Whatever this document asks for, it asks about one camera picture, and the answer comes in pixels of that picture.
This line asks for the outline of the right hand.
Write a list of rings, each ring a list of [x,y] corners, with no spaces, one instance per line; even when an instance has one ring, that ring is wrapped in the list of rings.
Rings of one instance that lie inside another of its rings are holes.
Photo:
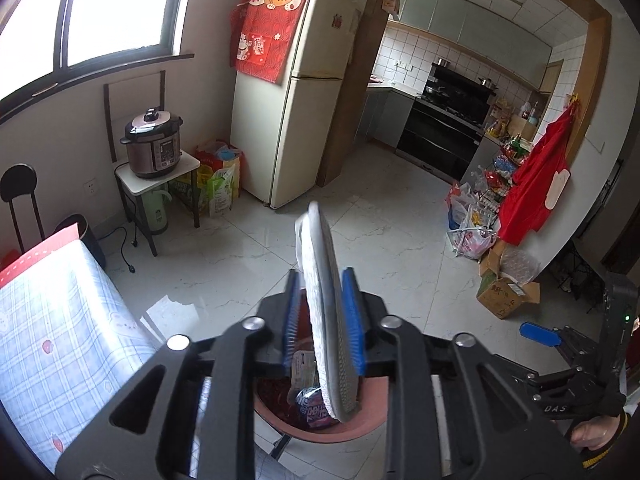
[[[603,452],[623,433],[627,426],[627,419],[627,414],[622,412],[616,417],[598,416],[580,422],[570,434],[570,443],[580,450]]]

